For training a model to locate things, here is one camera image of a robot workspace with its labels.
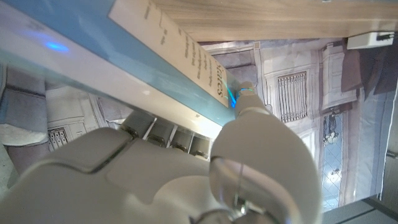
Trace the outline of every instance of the white wall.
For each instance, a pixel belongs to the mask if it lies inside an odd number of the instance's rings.
[[[65,128],[69,140],[99,128],[88,93],[70,86],[47,90],[49,129]]]

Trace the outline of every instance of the wooden shelf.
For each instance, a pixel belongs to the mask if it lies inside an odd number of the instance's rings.
[[[154,0],[196,41],[349,37],[398,30],[398,4],[321,0]]]

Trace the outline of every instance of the window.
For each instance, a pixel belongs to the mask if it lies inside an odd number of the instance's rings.
[[[278,77],[280,120],[283,123],[307,116],[307,73]]]

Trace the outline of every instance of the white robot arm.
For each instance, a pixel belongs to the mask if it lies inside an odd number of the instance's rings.
[[[150,123],[134,117],[31,167],[0,203],[0,223],[319,223],[312,157],[250,83],[210,163],[142,140]]]

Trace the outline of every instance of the blue light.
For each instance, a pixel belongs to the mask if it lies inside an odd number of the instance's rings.
[[[231,100],[232,100],[232,102],[231,102],[231,107],[232,107],[232,108],[235,108],[235,105],[236,105],[235,97],[234,97],[234,95],[232,94],[231,90],[228,88],[227,84],[224,82],[224,80],[223,80],[223,83],[224,83],[224,85],[225,85],[226,89],[228,90],[228,93],[229,93],[229,95],[230,95],[230,97],[231,97]]]
[[[54,42],[47,42],[47,43],[45,43],[45,45],[52,50],[56,50],[57,52],[68,52],[69,51],[69,48],[62,44],[57,44]]]

